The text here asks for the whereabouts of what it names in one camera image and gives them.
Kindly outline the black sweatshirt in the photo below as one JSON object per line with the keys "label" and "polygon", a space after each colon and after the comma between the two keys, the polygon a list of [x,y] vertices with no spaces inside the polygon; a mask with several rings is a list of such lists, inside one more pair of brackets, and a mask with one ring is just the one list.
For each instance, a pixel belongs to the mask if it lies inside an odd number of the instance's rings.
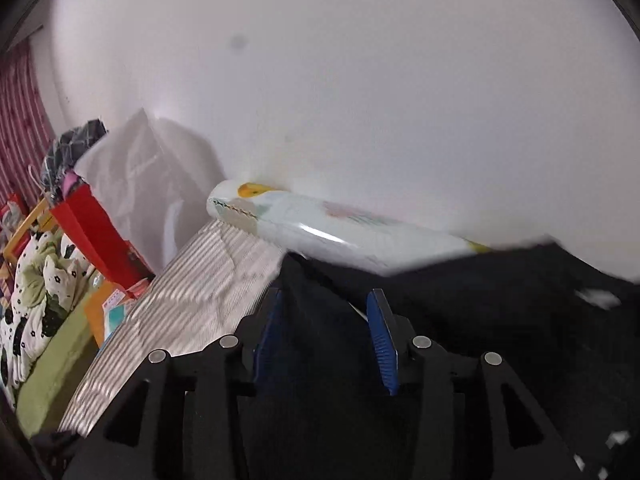
{"label": "black sweatshirt", "polygon": [[[288,254],[257,393],[241,412],[254,479],[488,479],[500,472],[488,366],[502,386],[506,447],[541,443],[529,392],[562,460],[517,462],[513,478],[639,474],[639,287],[558,244],[485,252],[383,278]],[[430,338],[433,362],[385,388],[366,320],[369,292]]]}

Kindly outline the grey plaid clothing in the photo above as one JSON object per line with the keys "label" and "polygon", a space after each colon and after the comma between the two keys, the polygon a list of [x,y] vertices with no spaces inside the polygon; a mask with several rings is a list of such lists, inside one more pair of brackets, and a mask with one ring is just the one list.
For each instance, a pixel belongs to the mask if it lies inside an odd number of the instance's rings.
{"label": "grey plaid clothing", "polygon": [[51,205],[63,200],[62,186],[65,175],[73,170],[81,156],[106,134],[104,123],[99,119],[93,119],[83,126],[66,131],[52,142],[40,170],[44,195]]}

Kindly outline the teal white small box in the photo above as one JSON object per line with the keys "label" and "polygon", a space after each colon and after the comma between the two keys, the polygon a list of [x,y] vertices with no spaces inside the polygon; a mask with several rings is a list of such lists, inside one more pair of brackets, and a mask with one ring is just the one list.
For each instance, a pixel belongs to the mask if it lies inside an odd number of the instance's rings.
{"label": "teal white small box", "polygon": [[107,341],[117,327],[126,320],[131,304],[116,304],[103,310],[103,341]]}

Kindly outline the striped quilted mattress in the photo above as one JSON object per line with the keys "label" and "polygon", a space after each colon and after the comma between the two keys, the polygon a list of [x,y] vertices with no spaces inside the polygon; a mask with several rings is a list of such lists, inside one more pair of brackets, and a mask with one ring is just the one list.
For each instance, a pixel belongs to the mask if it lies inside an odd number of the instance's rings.
{"label": "striped quilted mattress", "polygon": [[104,342],[58,429],[88,434],[151,351],[182,356],[233,333],[278,275],[283,256],[283,249],[227,223],[203,226]]}

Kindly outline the green bed sheet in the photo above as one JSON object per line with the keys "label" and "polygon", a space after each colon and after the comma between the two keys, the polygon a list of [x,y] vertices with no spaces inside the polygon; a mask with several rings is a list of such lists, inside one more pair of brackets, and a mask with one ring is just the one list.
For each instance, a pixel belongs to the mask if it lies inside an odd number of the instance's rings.
{"label": "green bed sheet", "polygon": [[98,353],[85,306],[87,292],[35,362],[17,397],[15,415],[23,434],[31,438],[58,428],[76,388]]}

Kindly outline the pink white small packet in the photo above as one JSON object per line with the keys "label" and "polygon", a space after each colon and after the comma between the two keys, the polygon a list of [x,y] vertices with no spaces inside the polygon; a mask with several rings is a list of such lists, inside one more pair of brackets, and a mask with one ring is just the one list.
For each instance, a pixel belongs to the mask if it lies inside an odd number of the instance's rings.
{"label": "pink white small packet", "polygon": [[135,301],[134,296],[128,295],[120,289],[114,289],[111,295],[103,301],[102,308],[104,312],[108,312],[120,307],[126,308],[128,304],[133,304]]}

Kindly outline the wooden nightstand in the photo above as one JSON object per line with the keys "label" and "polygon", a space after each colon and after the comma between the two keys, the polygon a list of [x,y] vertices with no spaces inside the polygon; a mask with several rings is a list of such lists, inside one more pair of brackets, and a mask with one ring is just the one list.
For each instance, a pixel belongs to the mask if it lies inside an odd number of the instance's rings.
{"label": "wooden nightstand", "polygon": [[104,281],[96,290],[90,292],[84,303],[85,317],[88,321],[93,339],[98,347],[101,347],[104,343],[102,304],[114,289],[120,288],[109,281]]}

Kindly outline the white black floral blanket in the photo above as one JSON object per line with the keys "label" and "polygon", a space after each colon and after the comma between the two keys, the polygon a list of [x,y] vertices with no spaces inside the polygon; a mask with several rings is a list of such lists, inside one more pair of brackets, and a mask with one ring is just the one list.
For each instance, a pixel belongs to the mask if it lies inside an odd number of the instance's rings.
{"label": "white black floral blanket", "polygon": [[88,292],[94,266],[62,231],[35,234],[17,259],[1,319],[1,391],[15,405],[50,340]]}

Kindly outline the white patterned rolled mat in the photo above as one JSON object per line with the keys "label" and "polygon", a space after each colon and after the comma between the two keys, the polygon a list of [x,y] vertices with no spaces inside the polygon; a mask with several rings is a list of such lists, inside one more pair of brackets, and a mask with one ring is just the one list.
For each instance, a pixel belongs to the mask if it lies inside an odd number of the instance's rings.
{"label": "white patterned rolled mat", "polygon": [[288,252],[378,275],[487,249],[462,237],[254,182],[220,182],[206,209],[213,218]]}

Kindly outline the red paper shopping bag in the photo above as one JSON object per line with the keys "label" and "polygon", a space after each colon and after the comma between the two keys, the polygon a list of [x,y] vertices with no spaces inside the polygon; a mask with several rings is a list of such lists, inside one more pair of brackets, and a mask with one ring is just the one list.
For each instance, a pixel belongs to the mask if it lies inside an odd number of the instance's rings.
{"label": "red paper shopping bag", "polygon": [[64,233],[110,282],[127,290],[152,278],[152,271],[117,232],[88,184],[76,188],[51,212]]}

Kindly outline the white Miniso plastic bag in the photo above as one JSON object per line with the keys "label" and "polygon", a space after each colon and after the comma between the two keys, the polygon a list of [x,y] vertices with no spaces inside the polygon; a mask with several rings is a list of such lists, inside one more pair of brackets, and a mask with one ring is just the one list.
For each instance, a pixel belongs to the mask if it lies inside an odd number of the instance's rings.
{"label": "white Miniso plastic bag", "polygon": [[145,110],[89,148],[75,172],[155,274],[209,222],[207,197],[224,180],[205,139]]}

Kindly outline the wooden headboard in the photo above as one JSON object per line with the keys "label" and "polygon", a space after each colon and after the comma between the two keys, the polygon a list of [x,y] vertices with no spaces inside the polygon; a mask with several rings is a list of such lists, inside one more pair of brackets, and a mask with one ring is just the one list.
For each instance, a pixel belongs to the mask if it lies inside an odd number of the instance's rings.
{"label": "wooden headboard", "polygon": [[49,202],[46,198],[43,198],[4,246],[2,252],[4,261],[12,268],[15,268],[18,258],[20,258],[28,241],[35,233],[54,232],[57,228],[58,222],[51,214]]}

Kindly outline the red striped curtain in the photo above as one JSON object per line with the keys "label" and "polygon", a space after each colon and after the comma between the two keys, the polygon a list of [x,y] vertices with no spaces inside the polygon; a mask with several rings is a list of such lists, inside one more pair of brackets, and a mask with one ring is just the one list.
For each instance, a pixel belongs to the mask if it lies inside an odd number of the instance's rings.
{"label": "red striped curtain", "polygon": [[54,131],[40,96],[28,39],[1,57],[0,119],[1,203],[16,193],[32,208],[41,191],[29,168],[40,169]]}

